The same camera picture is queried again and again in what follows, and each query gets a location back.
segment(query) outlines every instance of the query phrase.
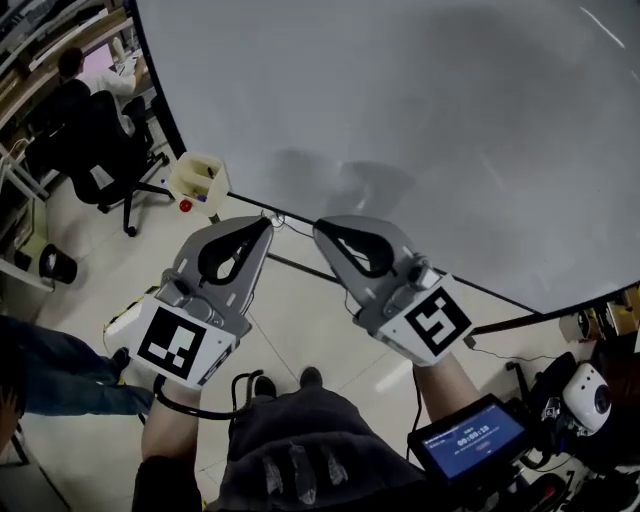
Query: tile floor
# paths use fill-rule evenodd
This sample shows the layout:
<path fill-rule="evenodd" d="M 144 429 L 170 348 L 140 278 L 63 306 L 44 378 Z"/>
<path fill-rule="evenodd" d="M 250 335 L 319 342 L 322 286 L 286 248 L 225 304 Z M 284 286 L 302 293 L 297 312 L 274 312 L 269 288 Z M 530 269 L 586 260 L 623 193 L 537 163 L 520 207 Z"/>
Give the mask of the tile floor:
<path fill-rule="evenodd" d="M 167 146 L 162 150 L 169 152 Z M 159 183 L 168 173 L 169 168 L 161 169 L 151 182 Z M 204 217 L 183 214 L 164 198 L 142 193 L 135 204 L 132 220 L 138 236 L 132 239 L 121 230 L 122 207 L 103 215 L 81 203 L 69 181 L 58 187 L 47 205 L 51 239 L 79 260 L 80 273 L 74 284 L 58 285 L 47 298 L 37 320 L 40 325 L 78 336 L 105 354 L 102 326 L 157 283 L 187 236 L 207 225 Z M 259 212 L 229 198 L 220 217 Z M 309 232 L 304 224 L 288 222 Z M 312 240 L 287 227 L 276 233 L 272 252 L 329 271 Z M 524 314 L 472 288 L 463 286 L 462 295 L 477 324 Z M 411 367 L 356 328 L 343 301 L 344 291 L 338 286 L 267 260 L 249 310 L 254 329 L 205 387 L 203 407 L 229 408 L 229 384 L 240 372 L 263 368 L 280 391 L 291 391 L 302 369 L 312 364 L 321 369 L 329 389 L 357 405 L 371 427 L 404 453 L 416 412 Z M 556 356 L 582 348 L 567 345 L 555 322 L 479 337 L 477 342 L 478 348 L 501 355 Z M 508 395 L 516 388 L 515 376 L 503 370 L 505 361 L 465 346 L 455 353 L 483 392 Z M 548 362 L 526 364 L 526 374 L 532 378 Z M 427 422 L 425 414 L 422 424 Z M 137 418 L 27 415 L 23 427 L 31 451 L 74 510 L 130 510 L 140 463 L 142 425 Z M 226 449 L 227 425 L 201 422 L 196 469 L 207 501 L 218 494 Z"/>

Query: trash can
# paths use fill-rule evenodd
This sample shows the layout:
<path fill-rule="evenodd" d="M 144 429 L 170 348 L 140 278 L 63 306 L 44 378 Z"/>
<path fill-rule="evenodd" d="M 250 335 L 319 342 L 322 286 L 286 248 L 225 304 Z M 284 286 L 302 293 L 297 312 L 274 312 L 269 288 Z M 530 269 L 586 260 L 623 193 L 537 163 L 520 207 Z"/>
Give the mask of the trash can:
<path fill-rule="evenodd" d="M 40 276 L 71 284 L 78 273 L 78 264 L 55 245 L 49 244 L 40 255 Z"/>

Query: white camera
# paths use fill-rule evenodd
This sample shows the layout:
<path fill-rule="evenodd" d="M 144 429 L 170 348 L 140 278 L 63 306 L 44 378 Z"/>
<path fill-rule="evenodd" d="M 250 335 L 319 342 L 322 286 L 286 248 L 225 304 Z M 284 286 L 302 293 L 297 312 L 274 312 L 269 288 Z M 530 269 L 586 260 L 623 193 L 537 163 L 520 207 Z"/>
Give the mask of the white camera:
<path fill-rule="evenodd" d="M 583 434 L 595 434 L 611 412 L 609 386 L 596 369 L 583 363 L 562 392 L 562 399 Z"/>

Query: red object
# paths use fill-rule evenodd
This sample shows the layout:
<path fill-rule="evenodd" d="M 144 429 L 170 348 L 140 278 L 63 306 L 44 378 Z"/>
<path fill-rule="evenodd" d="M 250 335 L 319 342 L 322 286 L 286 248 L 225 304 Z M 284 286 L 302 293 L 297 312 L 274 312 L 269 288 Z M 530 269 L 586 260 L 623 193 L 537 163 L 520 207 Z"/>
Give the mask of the red object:
<path fill-rule="evenodd" d="M 191 203 L 191 201 L 187 201 L 186 199 L 180 201 L 180 210 L 182 210 L 184 213 L 190 211 L 191 208 L 193 208 L 193 204 Z"/>

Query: shoe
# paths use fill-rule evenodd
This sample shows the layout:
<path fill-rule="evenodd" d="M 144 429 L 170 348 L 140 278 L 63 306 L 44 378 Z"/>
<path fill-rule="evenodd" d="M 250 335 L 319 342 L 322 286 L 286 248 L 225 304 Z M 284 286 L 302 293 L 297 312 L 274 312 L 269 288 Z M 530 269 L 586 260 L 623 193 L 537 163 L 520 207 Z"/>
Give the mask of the shoe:
<path fill-rule="evenodd" d="M 278 396 L 276 393 L 276 385 L 269 377 L 265 377 L 264 375 L 260 375 L 260 377 L 256 379 L 253 386 L 253 394 L 255 396 L 270 396 L 271 398 Z"/>
<path fill-rule="evenodd" d="M 322 387 L 322 374 L 314 366 L 307 366 L 300 376 L 300 387 L 306 388 L 309 386 Z"/>
<path fill-rule="evenodd" d="M 111 358 L 111 360 L 115 363 L 116 368 L 118 369 L 119 373 L 122 373 L 124 371 L 124 369 L 129 366 L 129 363 L 131 362 L 131 356 L 129 356 L 129 349 L 126 347 L 121 347 L 118 350 L 116 350 L 115 354 L 113 354 L 113 357 Z"/>

